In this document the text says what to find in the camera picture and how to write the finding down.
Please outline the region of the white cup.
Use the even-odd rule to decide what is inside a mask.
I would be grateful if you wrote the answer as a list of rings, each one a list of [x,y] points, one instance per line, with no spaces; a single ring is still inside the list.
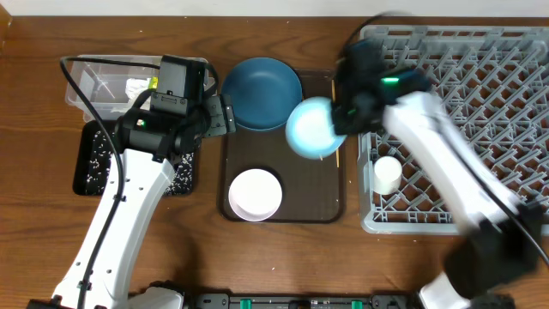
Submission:
[[[380,157],[373,165],[373,190],[380,195],[396,192],[401,184],[402,165],[392,156]]]

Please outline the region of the light blue bowl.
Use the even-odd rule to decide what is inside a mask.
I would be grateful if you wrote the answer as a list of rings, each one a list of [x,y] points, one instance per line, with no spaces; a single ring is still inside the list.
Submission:
[[[311,97],[303,100],[287,120],[286,140],[299,156],[319,160],[329,157],[347,136],[335,134],[331,119],[331,100],[326,97]]]

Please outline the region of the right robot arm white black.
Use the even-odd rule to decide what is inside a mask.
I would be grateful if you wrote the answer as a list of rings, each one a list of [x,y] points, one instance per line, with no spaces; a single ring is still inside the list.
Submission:
[[[435,185],[463,240],[443,271],[418,292],[422,308],[474,308],[487,293],[537,269],[543,209],[502,184],[468,146],[432,84],[416,69],[390,69],[368,40],[347,41],[338,56],[331,105],[335,132],[385,129]]]

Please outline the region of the waste paper wrapper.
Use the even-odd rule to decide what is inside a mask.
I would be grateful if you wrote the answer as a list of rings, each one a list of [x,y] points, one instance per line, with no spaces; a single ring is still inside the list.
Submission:
[[[158,78],[156,76],[147,79],[130,78],[126,81],[125,94],[129,102],[133,102],[139,94],[147,89],[156,89]]]

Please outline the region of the dark blue plate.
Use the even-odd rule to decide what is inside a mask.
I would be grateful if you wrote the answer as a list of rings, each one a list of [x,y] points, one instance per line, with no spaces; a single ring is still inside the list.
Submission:
[[[250,58],[226,76],[221,92],[232,100],[236,124],[268,131],[284,125],[303,99],[295,70],[274,58]]]

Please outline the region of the pink bowl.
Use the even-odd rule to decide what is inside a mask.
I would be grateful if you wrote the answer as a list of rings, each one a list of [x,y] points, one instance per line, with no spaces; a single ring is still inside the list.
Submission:
[[[267,170],[241,172],[229,185],[228,202],[232,211],[245,221],[265,221],[281,206],[283,190],[280,181]]]

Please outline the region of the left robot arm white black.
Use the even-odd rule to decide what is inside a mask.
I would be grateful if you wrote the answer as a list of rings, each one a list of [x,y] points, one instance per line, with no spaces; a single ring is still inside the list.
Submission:
[[[106,186],[87,235],[49,300],[30,308],[187,308],[170,282],[130,295],[130,279],[152,215],[175,176],[175,165],[207,137],[236,130],[228,96],[205,85],[214,66],[165,55],[156,65],[156,88],[143,91],[104,130],[112,149]]]

